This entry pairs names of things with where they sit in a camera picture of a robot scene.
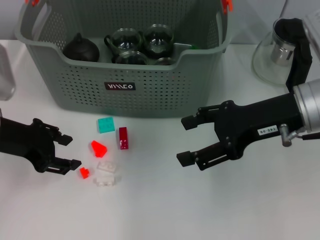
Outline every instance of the dark red block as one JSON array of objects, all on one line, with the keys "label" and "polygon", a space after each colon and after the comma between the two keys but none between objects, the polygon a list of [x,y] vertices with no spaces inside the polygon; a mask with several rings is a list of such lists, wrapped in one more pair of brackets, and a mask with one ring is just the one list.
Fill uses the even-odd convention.
[{"label": "dark red block", "polygon": [[90,171],[88,169],[85,169],[84,167],[82,167],[79,170],[80,170],[80,173],[81,173],[81,176],[83,177],[83,179],[86,179],[89,177]]},{"label": "dark red block", "polygon": [[120,149],[129,149],[128,132],[126,127],[119,127]]},{"label": "dark red block", "polygon": [[91,142],[91,147],[94,151],[94,155],[97,158],[102,158],[108,151],[107,147],[102,145],[101,143],[97,141],[92,141]]}]

